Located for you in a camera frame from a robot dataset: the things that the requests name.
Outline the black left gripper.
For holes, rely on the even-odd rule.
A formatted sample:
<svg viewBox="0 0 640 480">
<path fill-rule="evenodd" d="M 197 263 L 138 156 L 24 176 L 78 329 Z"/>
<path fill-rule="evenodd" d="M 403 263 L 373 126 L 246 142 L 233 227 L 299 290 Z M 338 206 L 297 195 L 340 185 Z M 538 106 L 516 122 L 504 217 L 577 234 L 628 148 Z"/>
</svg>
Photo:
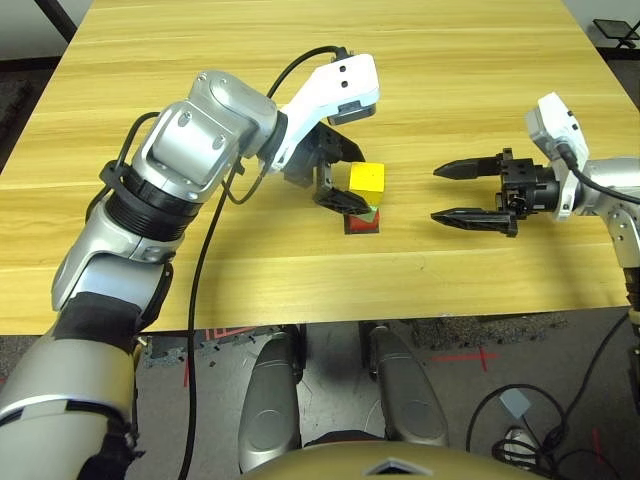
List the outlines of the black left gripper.
<svg viewBox="0 0 640 480">
<path fill-rule="evenodd" d="M 361 196 L 333 186 L 331 165 L 365 162 L 360 147 L 325 124 L 316 124 L 296 146 L 283 168 L 284 178 L 297 186 L 315 186 L 314 202 L 343 215 L 364 215 L 371 208 Z"/>
</svg>

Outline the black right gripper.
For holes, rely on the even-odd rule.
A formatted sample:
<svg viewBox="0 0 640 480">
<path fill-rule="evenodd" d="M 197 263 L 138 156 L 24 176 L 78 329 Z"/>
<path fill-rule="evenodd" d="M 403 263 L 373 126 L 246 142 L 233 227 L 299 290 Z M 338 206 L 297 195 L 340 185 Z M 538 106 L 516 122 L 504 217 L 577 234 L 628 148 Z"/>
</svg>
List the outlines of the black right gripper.
<svg viewBox="0 0 640 480">
<path fill-rule="evenodd" d="M 491 157 L 455 160 L 437 167 L 433 174 L 452 180 L 500 175 L 501 190 L 496 194 L 498 211 L 451 208 L 431 214 L 433 220 L 445 226 L 515 237 L 518 220 L 553 212 L 558 205 L 558 181 L 553 169 L 536 165 L 531 158 L 516 159 L 511 148 L 504 148 Z"/>
</svg>

